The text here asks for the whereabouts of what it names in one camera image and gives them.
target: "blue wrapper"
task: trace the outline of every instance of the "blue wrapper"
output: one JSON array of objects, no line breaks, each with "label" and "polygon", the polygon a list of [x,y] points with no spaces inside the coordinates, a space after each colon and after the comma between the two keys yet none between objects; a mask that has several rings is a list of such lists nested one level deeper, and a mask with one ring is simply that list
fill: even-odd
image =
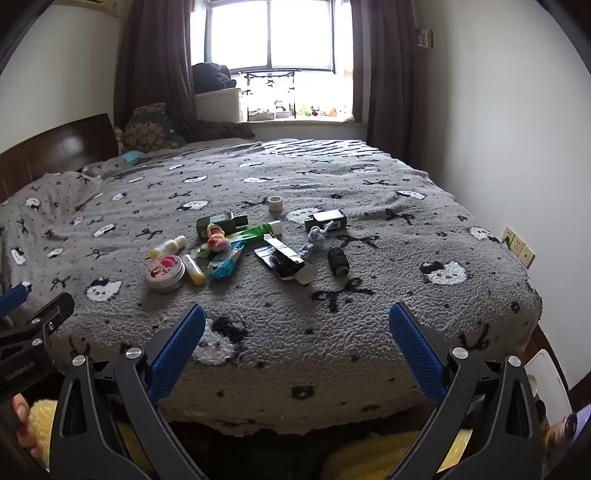
[{"label": "blue wrapper", "polygon": [[246,242],[235,242],[227,254],[217,254],[207,266],[207,276],[211,279],[229,277],[236,268],[245,245]]}]

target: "toy figurine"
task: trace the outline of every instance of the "toy figurine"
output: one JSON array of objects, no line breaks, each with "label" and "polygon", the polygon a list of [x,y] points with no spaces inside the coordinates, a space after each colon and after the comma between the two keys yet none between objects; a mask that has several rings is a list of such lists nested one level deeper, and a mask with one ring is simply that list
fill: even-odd
[{"label": "toy figurine", "polygon": [[207,226],[207,245],[211,247],[214,252],[230,251],[230,240],[226,238],[226,234],[222,227],[216,223],[210,223]]}]

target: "finger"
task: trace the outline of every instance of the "finger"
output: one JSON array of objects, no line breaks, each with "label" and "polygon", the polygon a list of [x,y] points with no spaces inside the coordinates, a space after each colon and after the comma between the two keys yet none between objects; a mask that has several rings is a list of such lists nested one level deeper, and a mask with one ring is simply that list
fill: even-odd
[{"label": "finger", "polygon": [[31,449],[31,456],[33,458],[41,458],[43,456],[43,450],[41,450],[41,447],[33,447]]},{"label": "finger", "polygon": [[12,399],[12,408],[16,412],[18,419],[25,423],[29,418],[29,405],[21,394],[16,395]]},{"label": "finger", "polygon": [[37,436],[30,425],[25,425],[17,432],[18,444],[23,448],[33,448],[37,446]]}]

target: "gray blanket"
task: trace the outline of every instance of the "gray blanket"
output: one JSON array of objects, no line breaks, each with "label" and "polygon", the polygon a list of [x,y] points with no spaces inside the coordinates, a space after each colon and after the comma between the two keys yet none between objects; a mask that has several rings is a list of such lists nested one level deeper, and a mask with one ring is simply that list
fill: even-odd
[{"label": "gray blanket", "polygon": [[[62,291],[76,301],[53,335],[61,368],[79,353],[101,361],[141,346],[197,302],[207,329],[163,402],[168,418],[235,435],[303,433],[419,401],[388,331],[396,301],[485,358],[527,342],[542,309],[527,271],[425,172],[357,141],[225,143],[233,145],[48,174],[0,207],[3,288],[26,281],[33,289],[14,320]],[[348,278],[333,276],[318,252],[313,283],[282,281],[249,247],[227,280],[197,287],[187,278],[165,295],[147,289],[149,248],[181,234],[197,244],[204,215],[268,222],[272,194],[284,199],[282,240],[296,250],[308,214],[345,211],[348,228],[331,233],[327,247],[344,249]]]}]

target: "round tin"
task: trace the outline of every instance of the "round tin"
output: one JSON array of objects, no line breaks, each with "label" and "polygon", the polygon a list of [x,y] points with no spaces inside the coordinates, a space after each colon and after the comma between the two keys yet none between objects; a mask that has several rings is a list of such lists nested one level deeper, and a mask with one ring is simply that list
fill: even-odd
[{"label": "round tin", "polygon": [[148,286],[159,292],[169,293],[178,289],[185,273],[185,266],[180,257],[165,255],[150,261],[146,268],[145,279]]}]

